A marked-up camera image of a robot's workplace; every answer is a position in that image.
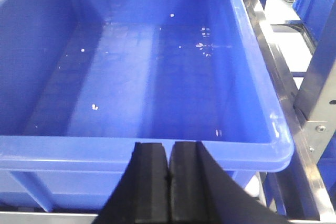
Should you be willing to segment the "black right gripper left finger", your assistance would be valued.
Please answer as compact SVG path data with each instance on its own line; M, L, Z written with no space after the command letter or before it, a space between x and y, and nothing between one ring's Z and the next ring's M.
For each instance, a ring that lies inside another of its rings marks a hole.
M168 223L168 167L159 143L135 143L129 164L94 223Z

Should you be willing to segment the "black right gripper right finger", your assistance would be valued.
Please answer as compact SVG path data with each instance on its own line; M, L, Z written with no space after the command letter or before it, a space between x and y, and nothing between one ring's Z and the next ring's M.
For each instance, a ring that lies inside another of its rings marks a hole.
M288 223L248 195L201 142L176 142L170 157L172 223Z

